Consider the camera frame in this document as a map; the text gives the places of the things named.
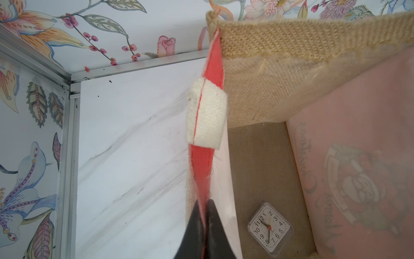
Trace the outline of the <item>burlap canvas bag red trim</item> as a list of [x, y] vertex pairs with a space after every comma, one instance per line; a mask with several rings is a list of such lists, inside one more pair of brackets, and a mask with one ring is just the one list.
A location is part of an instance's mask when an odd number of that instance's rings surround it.
[[224, 228], [222, 145], [242, 253], [269, 256], [246, 219], [269, 202], [293, 226], [283, 259], [414, 256], [414, 14], [226, 21], [189, 90], [188, 221]]

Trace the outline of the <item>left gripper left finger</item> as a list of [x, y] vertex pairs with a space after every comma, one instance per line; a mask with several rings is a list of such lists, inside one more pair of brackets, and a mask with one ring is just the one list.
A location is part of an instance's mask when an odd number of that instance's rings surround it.
[[201, 259], [204, 247], [203, 234], [202, 219], [196, 201], [174, 259]]

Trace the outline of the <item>clear square alarm clock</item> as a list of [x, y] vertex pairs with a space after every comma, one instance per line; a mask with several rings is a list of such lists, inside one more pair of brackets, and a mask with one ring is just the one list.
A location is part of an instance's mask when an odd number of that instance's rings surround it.
[[265, 200], [253, 207], [246, 224], [249, 234], [273, 258], [281, 254], [294, 233], [293, 226]]

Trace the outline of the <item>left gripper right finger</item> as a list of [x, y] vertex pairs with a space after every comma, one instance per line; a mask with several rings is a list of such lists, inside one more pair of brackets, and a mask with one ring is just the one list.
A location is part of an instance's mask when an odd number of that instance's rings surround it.
[[213, 200], [207, 203], [206, 259], [236, 259]]

